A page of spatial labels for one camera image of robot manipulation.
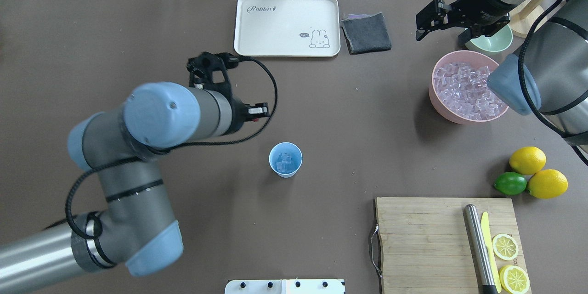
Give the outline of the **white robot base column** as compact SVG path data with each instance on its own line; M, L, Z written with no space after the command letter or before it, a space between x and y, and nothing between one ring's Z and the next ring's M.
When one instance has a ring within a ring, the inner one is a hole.
M340 279L259 279L227 282L225 294L345 294Z

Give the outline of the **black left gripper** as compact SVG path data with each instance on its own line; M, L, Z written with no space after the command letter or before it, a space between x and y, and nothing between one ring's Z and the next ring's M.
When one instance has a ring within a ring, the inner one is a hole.
M227 134L233 134L241 130L244 122L258 122L261 118L270 116L268 103L247 104L241 101L239 97L233 96L230 99L232 110L232 120Z

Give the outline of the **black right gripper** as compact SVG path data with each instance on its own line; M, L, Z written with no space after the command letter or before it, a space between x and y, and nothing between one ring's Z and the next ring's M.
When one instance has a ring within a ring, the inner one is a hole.
M509 22L512 5L501 0L456 0L447 5L443 0L432 0L415 16L415 38L421 41L430 32L453 27L465 28L458 35L458 45L471 43L477 47L491 47L493 37Z

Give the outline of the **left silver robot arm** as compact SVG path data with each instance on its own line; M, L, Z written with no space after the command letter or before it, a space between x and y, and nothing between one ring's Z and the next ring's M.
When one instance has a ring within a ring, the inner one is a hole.
M27 293L120 263L133 277L170 266L184 246L158 159L272 115L266 103L235 106L218 91L156 82L90 116L68 137L83 174L67 195L65 222L1 247L1 292Z

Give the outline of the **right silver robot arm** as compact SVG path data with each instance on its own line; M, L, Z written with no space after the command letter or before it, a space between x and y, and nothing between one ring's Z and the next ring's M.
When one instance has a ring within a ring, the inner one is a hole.
M468 41L493 36L525 0L432 0L416 14L416 40L464 28ZM587 162L587 0L556 0L535 20L523 44L488 85L509 107L533 114Z

